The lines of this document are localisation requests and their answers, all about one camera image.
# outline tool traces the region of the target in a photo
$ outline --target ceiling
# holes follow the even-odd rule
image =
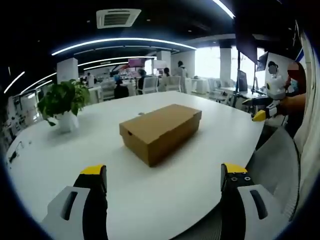
[[[294,19],[276,0],[222,0],[253,34],[278,37],[276,44],[290,48]],[[132,27],[97,29],[98,10],[132,8],[141,13]],[[185,51],[166,43],[122,41],[82,46],[52,56],[74,44],[105,38],[140,37],[183,43],[186,40],[234,33],[233,20],[212,0],[120,0],[66,3],[51,1],[37,4],[8,2],[8,12],[0,16],[5,33],[0,67],[2,88],[21,72],[25,74],[8,91],[20,93],[30,84],[55,72],[57,62],[75,57],[79,64],[114,57],[146,55],[154,48],[110,46],[153,46]]]

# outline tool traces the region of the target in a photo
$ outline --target white chair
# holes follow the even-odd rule
[[[115,92],[114,92],[115,87],[116,87],[116,82],[114,80],[104,81],[101,83],[102,95],[103,95],[104,101],[115,98]]]
[[[162,77],[162,84],[165,86],[166,91],[181,92],[180,76],[164,76]]]
[[[276,132],[252,155],[246,166],[254,184],[264,186],[291,219],[299,199],[300,164],[295,143],[285,129]]]
[[[219,89],[221,88],[221,81],[218,78],[209,78],[208,79],[209,85],[209,98],[215,100],[219,103],[226,104],[228,102],[229,96],[224,95],[224,91]]]
[[[157,92],[157,85],[158,85],[158,77],[145,77],[143,81],[142,89],[137,89],[137,91],[142,92],[142,94],[150,94]]]

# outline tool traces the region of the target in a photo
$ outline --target potted plant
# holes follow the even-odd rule
[[[70,132],[79,127],[78,112],[89,102],[90,94],[84,84],[75,79],[53,84],[47,94],[39,101],[38,109],[43,118],[55,118],[62,132]]]

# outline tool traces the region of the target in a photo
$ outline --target round white table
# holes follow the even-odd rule
[[[170,104],[202,110],[198,132],[163,164],[150,168],[124,146],[119,123]],[[25,208],[41,222],[48,203],[80,172],[107,168],[107,234],[110,240],[168,240],[184,232],[220,201],[221,164],[245,167],[263,122],[248,113],[175,91],[127,97],[86,106],[80,128],[59,134],[45,121],[15,139],[17,157],[8,169]]]

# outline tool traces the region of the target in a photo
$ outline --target cardboard box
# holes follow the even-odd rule
[[[120,123],[120,135],[129,149],[153,167],[198,130],[201,116],[200,110],[172,104]]]

